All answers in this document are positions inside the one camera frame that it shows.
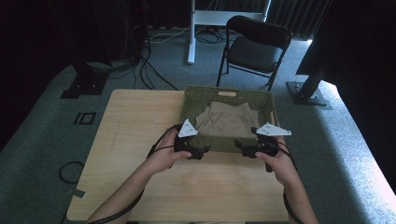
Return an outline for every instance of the metal stand base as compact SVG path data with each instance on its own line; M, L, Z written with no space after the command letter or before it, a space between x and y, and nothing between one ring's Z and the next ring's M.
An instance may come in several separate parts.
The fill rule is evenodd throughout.
M332 110L330 102L323 98L319 89L310 98L303 98L299 94L300 88L304 85L303 82L288 81L286 85L296 105L318 105L322 110Z
M69 90L62 93L61 99L78 99L80 95L101 95L106 85L108 74L96 75L96 79L89 86L80 86L78 76L75 77Z

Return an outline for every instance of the chair backrest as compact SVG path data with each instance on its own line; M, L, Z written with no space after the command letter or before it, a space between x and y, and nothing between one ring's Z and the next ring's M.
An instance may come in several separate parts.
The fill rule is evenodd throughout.
M234 30L246 38L265 45L286 50L292 33L283 26L257 21L245 16L233 16L227 21L228 30Z

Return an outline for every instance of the controller cable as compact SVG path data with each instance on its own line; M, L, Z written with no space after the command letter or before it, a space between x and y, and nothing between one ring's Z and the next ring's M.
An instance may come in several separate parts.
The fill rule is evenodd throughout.
M161 149L164 149L164 148L168 148L168 147L173 147L173 146L168 146L168 147L159 147L159 148L157 148L158 144L160 144L160 142L165 138L165 136L166 136L167 134L169 134L169 132L172 131L172 129L174 129L174 128L176 128L176 125L174 125L174 126L172 126L171 128L167 129L167 130L165 131L165 133L163 133L163 135L161 135L161 137L158 139L158 141L152 146L152 148L151 148L151 150L149 151L149 153L148 153L146 159L147 159L148 157L150 157L154 152L156 152L156 151L158 151L158 150L161 150ZM109 216L109 217L104 217L104 218L101 218L101 219L99 219L99 220L92 221L92 222L90 222L90 223L88 223L88 224L102 224L102 223L107 223L107 222L110 222L110 221L112 221L112 220L115 220L115 219L117 219L117 218L119 218L119 217L122 217L123 215L125 215L127 212L129 212L131 209L133 209L133 208L137 205L137 203L138 203L138 202L140 201L140 199L142 198L143 192L144 192L144 191L145 191L145 190L143 189L142 192L140 192L140 194L136 197L136 199L134 199L134 201L133 201L130 205L128 205L126 208L122 209L122 210L119 211L118 213L116 213L116 214L114 214L114 215L112 215L112 216Z
M160 144L160 142L165 138L165 136L166 136L167 134L169 134L170 131L172 131L172 130L173 130L174 128L176 128L176 127L177 127L177 125L172 126L171 128L167 129L167 130L163 133L163 135L161 135L161 137L157 140L157 142L152 146L151 150L149 151L149 153L148 153L148 155L147 155L147 158L150 157L154 152L156 152L156 151L158 151L158 150L161 150L161 149L164 149L164 148L168 148L168 147L173 147L173 146L167 146L167 147L159 147L159 148L157 148L157 146L158 146L158 145ZM296 167L296 166L295 166L294 159L293 159L293 157L291 156L291 153L290 153L289 148L288 148L285 144L283 144L283 143L281 143L281 142L277 142L277 143L283 145L285 148L288 149L289 152L287 152L285 149L283 149L283 148L281 148L281 147L274 146L274 145L271 144L271 143L266 143L266 144L271 145L272 147L275 147L275 148L277 148L278 150L282 151L285 155L287 155L287 156L291 159L291 161L292 161L293 164L294 164L294 167ZM102 224L102 223L107 223L107 222L110 222L110 221L112 221L112 220L115 220L115 219L117 219L117 218L119 218L119 217L125 215L127 212L129 212L131 209L133 209L133 208L137 205L137 203L138 203L138 202L140 201L140 199L142 198L143 192L144 192L144 191L145 191L145 190L143 189L142 192L140 192L140 194L136 197L136 199L134 199L134 201L133 201L130 205L128 205L126 208L124 208L124 209L122 209L121 211L119 211L117 214L114 214L114 215L109 216L109 217L104 217L104 218L102 218L102 219L99 219L99 220L90 222L89 224ZM288 202L288 199L287 199L287 197L286 197L286 191L285 191L285 190L283 191L283 201L284 201L284 204L285 204L286 209L288 210L288 213L290 214L290 216L291 216L298 224L304 224L304 223L295 215L295 213L294 213L293 210L291 209L291 207L290 207L290 205L289 205L289 202Z
M270 145L271 147L275 147L276 149L278 149L279 151L283 152L283 154L287 155L290 159L291 162L293 163L295 169L297 170L297 166L296 163L294 162L293 157L291 156L291 152L290 149L283 143L281 142L277 142L278 144L284 146L288 151L286 151L285 149L279 147L279 146L275 146L274 144L271 144L269 142L265 142L265 144ZM294 213L294 211L291 209L291 206L288 202L288 198L286 197L286 191L283 190L283 203L285 204L286 210L288 211L289 215L294 219L294 221L296 221L298 224L304 224L298 217L297 215Z

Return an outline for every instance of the black cable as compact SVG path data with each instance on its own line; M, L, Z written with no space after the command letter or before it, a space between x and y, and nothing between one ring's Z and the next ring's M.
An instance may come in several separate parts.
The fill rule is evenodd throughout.
M148 48L148 58L151 56L151 49ZM149 88L150 90L152 90L152 88L150 87L150 85L146 82L145 79L143 79L143 69L146 68L146 63L147 60L143 57L143 55L140 55L140 58L143 59L143 64L140 67L140 78L142 79L142 82L146 85L147 88Z
M270 145L271 147L275 147L276 149L280 150L282 153L284 153L285 155L287 155L290 159L291 162L294 165L294 168L297 170L297 166L296 163L294 161L294 158L291 156L291 151L288 148L288 146L286 146L286 144L282 143L282 142L277 142L277 144L280 144L282 146L284 146L288 151L286 151L285 149L279 147L279 146L275 146L274 144L271 144L269 142L266 142L265 144ZM288 198L286 197L286 191L283 190L283 203L285 204L286 210L288 210L288 213L290 214L290 216L294 219L294 221L296 221L298 224L304 224L298 217L297 215L294 213L294 211L291 209L290 204L288 202Z
M127 73L125 73L125 74L122 74L122 75L120 75L119 77L108 77L107 79L108 79L108 80L119 79L119 78L128 76L128 75L131 74L132 72L134 72L134 70L133 70L133 71L130 71L130 72L127 72Z
M161 149L164 149L164 148L168 148L168 147L173 147L173 146L167 146L167 147L159 147L159 148L156 148L156 147L158 146L158 144L160 144L160 142L165 138L165 136L166 136L168 133L170 133L170 131L172 131L174 128L176 128L176 125L174 125L174 126L172 126L171 128L167 129L167 130L163 133L163 135L161 135L161 137L157 140L157 142L152 146L151 150L149 151L149 153L148 153L148 155L147 155L147 158L148 158L149 156L151 156L152 153L154 153L154 152L156 152L156 151L158 151L158 150L161 150ZM127 212L129 212L131 209L133 209L133 208L137 205L137 203L138 203L138 202L140 201L140 199L142 198L144 192L145 192L145 190L143 189L142 192L140 192L140 194L134 199L134 201L133 201L131 204L129 204L126 208L122 209L122 210L119 211L118 213L116 213L116 214L114 214L114 215L111 215L111 216L109 216L109 217L104 217L104 218L101 218L101 219L99 219L99 220L92 221L92 222L90 222L90 223L88 223L88 224L103 224L103 223L107 223L107 222L110 222L110 221L112 221L112 220L115 220L115 219L117 219L117 218L119 218L119 217L122 217L123 215L125 215Z
M58 176L59 176L59 178L60 178L64 183L67 183L67 184L77 184L77 183L78 183L78 180L67 180L67 179L64 178L64 175L63 175L63 173L64 173L64 168L65 168L66 166L71 165L71 164L78 164L78 165L82 166L82 168L84 168L84 164L82 164L82 162L79 162L79 161L70 161L70 162L64 164L61 168L59 168Z
M96 74L109 74L109 79L111 79L111 78L116 79L118 77L111 77L112 73L128 72L127 74L120 76L120 77L124 77L124 76L128 75L130 72L134 71L134 69L136 68L136 63L128 62L128 63L124 63L124 64L121 64L121 65L118 65L115 67L107 67L107 68L100 68L100 67L95 67L92 65L89 65L89 67Z
M134 70L134 90L136 90L136 82L137 82L137 76L136 76L136 70Z
M152 89L157 90L155 88L154 84L152 84L151 79L149 78L149 70L148 70L147 64L149 64L149 62L146 62L146 66L145 66L146 78L148 79L148 83L152 87Z
M216 38L216 40L207 40L207 39L198 37L200 35L213 35ZM219 44L219 43L225 42L225 38L221 33L213 32L213 31L210 31L209 34L198 34L198 35L196 35L195 39L197 39L197 41L199 41L199 42L206 43L206 44Z
M289 215L296 221L298 224L304 224L293 212L288 202L288 198L286 197L286 191L283 190L283 203L285 204L286 210L288 210Z
M169 82L168 80L166 80L163 76L160 75L160 73L154 68L154 66L151 65L151 63L149 63L149 61L147 61L143 56L142 56L143 60L146 61L146 63L152 68L152 70L154 70L154 72L157 74L158 77L160 77L164 82L166 82L167 84L169 84L172 88L174 88L176 91L178 91L178 88L173 85L171 82Z
M90 223L88 223L88 224L102 224L102 223L107 223L107 222L110 222L110 221L112 221L112 220L115 220L115 219L117 219L117 218L119 218L119 217L122 217L122 216L125 215L127 212L129 212L131 209L133 209L134 206L140 201L140 199L141 199L142 196L143 196L143 192L145 192L144 189L142 190L142 192L140 192L140 194L137 196L137 198L134 199L134 201L133 201L131 204L129 204L126 208L122 209L122 210L119 211L118 213L116 213L116 214L114 214L114 215L112 215L112 216L109 216L109 217L104 217L104 218L101 218L101 219L99 219L99 220L92 221L92 222L90 222Z

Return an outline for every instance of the table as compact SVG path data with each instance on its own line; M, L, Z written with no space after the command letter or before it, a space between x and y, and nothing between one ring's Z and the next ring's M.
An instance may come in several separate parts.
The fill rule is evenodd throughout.
M178 123L183 91L115 90L77 189L69 220L86 220L146 158L160 135ZM134 221L286 221L283 187L264 162L209 151L182 160L148 183Z
M235 12L235 11L213 11L195 10L195 0L191 0L191 37L189 47L188 64L195 62L195 25L219 25L225 26L227 21L236 15L242 15L258 21L266 21L271 0L265 1L262 13L259 12Z

